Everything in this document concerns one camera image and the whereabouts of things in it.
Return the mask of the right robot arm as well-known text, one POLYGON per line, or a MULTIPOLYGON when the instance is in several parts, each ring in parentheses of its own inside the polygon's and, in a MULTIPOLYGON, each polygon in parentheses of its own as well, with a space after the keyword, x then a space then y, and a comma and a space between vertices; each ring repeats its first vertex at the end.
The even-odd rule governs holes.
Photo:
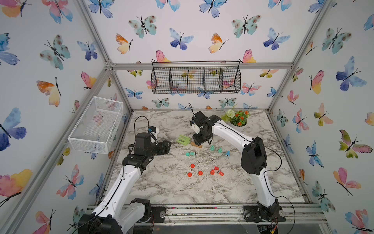
POLYGON ((216 115, 205 116, 202 112, 193 114, 190 126, 195 134, 195 144, 211 143, 213 136, 219 136, 242 153, 240 165, 250 174, 257 192, 258 202, 243 208, 246 222, 285 222, 285 214, 278 199, 273 194, 266 174, 267 154, 260 137, 247 136, 227 125, 216 115))

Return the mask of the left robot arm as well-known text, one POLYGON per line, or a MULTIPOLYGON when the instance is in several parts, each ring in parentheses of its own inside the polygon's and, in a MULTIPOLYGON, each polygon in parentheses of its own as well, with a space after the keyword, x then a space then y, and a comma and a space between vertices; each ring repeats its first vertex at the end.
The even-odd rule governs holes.
POLYGON ((80 218, 74 233, 127 234, 135 223, 150 221, 152 209, 148 199, 134 199, 125 210, 123 206, 154 157, 168 154, 170 148, 170 141, 159 141, 153 133, 137 134, 134 143, 128 146, 129 153, 115 183, 94 211, 80 218))

